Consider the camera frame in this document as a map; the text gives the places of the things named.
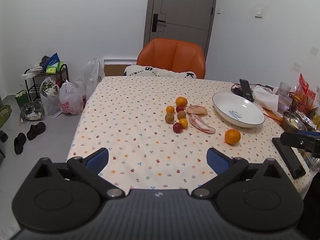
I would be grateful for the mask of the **black shoe right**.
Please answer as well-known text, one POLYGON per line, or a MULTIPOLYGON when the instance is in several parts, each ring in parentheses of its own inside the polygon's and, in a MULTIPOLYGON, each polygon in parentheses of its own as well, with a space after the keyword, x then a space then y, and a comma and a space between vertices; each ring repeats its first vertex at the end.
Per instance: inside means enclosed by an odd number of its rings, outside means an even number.
POLYGON ((44 122, 39 122, 36 125, 31 125, 29 131, 27 132, 27 139, 34 140, 38 135, 41 135, 46 130, 46 125, 44 122))

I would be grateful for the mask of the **white plastic bag with groceries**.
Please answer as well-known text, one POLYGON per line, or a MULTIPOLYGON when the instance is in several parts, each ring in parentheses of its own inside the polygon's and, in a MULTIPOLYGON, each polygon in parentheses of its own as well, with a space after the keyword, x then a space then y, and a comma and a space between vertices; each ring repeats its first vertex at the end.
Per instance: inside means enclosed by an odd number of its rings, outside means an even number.
POLYGON ((46 77, 40 86, 40 99, 47 117, 55 118, 61 114, 60 87, 56 84, 54 77, 46 77))

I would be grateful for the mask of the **black metal shelf rack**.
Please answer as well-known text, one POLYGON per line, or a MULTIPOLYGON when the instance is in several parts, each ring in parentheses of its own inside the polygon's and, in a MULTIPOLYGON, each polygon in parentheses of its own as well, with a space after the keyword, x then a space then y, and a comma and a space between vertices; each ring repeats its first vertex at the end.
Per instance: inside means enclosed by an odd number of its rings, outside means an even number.
POLYGON ((46 71, 33 73, 30 69, 27 69, 21 75, 21 78, 29 101, 40 101, 40 87, 43 81, 51 78, 61 87, 66 80, 69 80, 68 66, 64 63, 60 70, 53 74, 46 73, 46 71))

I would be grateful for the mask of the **brown kiwi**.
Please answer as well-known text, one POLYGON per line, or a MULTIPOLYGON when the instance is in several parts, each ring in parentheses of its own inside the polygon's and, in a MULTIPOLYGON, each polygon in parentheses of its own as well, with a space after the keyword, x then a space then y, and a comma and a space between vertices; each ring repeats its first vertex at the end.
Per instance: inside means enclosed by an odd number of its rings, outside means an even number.
POLYGON ((165 122, 167 124, 172 124, 175 121, 175 116, 172 113, 167 113, 165 115, 165 122))
POLYGON ((186 112, 185 111, 179 111, 177 113, 177 118, 178 118, 178 120, 185 119, 186 118, 186 112))

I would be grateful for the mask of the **peeled pomelo segment long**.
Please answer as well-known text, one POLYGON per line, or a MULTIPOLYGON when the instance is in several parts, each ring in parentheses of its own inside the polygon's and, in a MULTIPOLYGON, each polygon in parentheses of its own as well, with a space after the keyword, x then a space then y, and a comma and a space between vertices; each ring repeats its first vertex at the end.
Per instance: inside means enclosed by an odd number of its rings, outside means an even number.
POLYGON ((189 115, 189 122, 197 129, 203 131, 204 133, 214 134, 216 132, 215 128, 207 125, 201 117, 196 114, 189 115))

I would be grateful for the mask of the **large orange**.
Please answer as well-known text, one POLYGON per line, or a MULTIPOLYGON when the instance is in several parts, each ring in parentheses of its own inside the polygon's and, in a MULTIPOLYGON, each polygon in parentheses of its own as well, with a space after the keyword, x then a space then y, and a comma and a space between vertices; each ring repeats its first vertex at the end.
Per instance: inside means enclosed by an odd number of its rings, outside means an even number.
POLYGON ((179 96, 178 98, 176 98, 175 103, 176 106, 186 107, 188 104, 188 100, 184 97, 179 96))
POLYGON ((241 140, 241 134, 237 129, 229 129, 225 132, 225 142, 229 145, 236 145, 241 140))

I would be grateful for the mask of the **white light switch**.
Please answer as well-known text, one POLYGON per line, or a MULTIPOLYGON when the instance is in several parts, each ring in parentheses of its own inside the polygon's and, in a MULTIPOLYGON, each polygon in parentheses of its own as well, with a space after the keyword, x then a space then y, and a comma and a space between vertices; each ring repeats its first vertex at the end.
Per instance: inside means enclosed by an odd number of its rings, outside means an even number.
POLYGON ((255 9, 255 18, 262 18, 263 17, 263 7, 257 7, 255 9))

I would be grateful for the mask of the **black phone on stand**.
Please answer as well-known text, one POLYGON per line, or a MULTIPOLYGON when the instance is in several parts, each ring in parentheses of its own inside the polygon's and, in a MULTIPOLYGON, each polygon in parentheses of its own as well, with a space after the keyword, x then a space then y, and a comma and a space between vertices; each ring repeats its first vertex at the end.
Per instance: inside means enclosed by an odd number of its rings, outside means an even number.
POLYGON ((250 102, 254 102, 249 82, 245 79, 240 79, 239 82, 240 82, 243 97, 250 102))

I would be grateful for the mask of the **red plum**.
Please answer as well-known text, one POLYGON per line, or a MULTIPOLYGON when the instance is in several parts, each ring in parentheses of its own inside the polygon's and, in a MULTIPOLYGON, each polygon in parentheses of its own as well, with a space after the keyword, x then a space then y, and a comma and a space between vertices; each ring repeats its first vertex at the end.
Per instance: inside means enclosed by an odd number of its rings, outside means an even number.
POLYGON ((182 133, 182 131, 183 131, 183 126, 182 126, 182 124, 180 124, 179 122, 176 122, 176 123, 173 124, 172 130, 173 130, 175 133, 182 133))
POLYGON ((184 106, 183 105, 176 106, 176 113, 178 113, 180 111, 184 111, 184 106))

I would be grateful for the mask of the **steel bowl with food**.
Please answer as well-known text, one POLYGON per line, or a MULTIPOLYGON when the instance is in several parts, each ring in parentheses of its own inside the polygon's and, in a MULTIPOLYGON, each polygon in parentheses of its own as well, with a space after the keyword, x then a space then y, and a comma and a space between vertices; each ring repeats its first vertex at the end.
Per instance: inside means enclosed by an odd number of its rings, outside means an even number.
POLYGON ((297 133, 298 131, 307 131, 303 122, 296 115, 288 111, 283 113, 282 126, 286 132, 297 133))

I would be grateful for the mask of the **red snack packets basket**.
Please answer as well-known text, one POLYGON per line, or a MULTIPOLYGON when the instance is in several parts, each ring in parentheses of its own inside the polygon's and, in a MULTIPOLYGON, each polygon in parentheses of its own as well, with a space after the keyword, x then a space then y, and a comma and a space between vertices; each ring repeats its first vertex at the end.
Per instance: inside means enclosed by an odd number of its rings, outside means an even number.
POLYGON ((294 92, 289 93, 289 97, 292 99, 292 108, 294 110, 309 112, 319 107, 318 95, 309 88, 309 84, 302 73, 300 73, 298 79, 298 86, 294 92))

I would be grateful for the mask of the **white black fuzzy cushion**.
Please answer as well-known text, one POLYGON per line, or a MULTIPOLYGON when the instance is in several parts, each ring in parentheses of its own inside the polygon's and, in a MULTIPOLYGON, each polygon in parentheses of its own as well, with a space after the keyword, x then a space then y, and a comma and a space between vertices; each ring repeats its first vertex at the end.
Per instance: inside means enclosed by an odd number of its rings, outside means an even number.
POLYGON ((124 76, 149 76, 149 77, 177 77, 196 79, 194 72, 173 72, 166 69, 160 69, 150 66, 130 65, 124 70, 124 76))

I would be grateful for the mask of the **aluminium foil wrap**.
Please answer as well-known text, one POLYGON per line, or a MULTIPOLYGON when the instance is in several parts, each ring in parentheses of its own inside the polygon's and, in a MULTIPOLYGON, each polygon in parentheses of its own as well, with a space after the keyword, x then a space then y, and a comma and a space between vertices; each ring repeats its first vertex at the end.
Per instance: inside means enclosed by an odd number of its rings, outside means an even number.
POLYGON ((302 123, 306 126, 308 131, 316 131, 317 130, 317 126, 303 112, 295 111, 294 113, 302 121, 302 123))

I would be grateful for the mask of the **small orange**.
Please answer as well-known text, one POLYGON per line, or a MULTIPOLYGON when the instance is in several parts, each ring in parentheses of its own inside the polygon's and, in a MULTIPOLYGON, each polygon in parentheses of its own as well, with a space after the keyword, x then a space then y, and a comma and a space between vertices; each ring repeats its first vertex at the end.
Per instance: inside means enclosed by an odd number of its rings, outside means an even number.
POLYGON ((166 113, 167 114, 174 114, 175 113, 175 108, 173 106, 168 106, 166 108, 166 113))
POLYGON ((179 120, 179 123, 182 125, 183 129, 186 129, 188 127, 188 121, 186 118, 181 118, 179 120))

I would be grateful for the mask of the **peeled pomelo segment round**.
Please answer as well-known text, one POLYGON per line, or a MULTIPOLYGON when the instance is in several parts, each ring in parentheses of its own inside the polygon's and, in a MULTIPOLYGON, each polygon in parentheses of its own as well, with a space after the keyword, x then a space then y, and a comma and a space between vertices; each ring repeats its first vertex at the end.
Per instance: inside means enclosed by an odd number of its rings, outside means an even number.
POLYGON ((186 108, 188 114, 207 115, 207 109, 199 105, 190 105, 186 108))

